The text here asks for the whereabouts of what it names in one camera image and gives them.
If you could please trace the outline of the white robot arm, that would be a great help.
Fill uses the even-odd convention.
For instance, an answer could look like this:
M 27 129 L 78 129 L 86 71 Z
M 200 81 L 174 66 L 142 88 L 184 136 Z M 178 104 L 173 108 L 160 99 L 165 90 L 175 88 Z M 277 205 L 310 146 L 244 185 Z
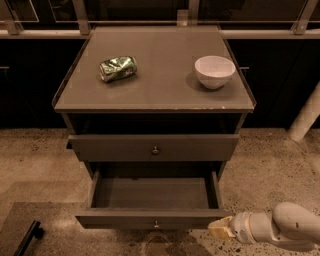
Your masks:
M 268 243 L 277 248 L 308 252 L 320 244 L 320 217 L 291 202 L 277 204 L 270 212 L 241 212 L 211 222 L 214 238 L 241 244 Z

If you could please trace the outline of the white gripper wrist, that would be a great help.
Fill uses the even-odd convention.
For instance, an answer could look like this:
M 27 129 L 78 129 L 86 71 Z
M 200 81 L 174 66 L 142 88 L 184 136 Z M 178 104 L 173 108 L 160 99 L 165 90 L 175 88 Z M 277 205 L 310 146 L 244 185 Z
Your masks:
M 235 238 L 242 244 L 256 244 L 250 228 L 252 212 L 238 213 L 234 217 L 228 216 L 211 222 L 208 225 L 210 234 L 220 240 L 231 241 Z

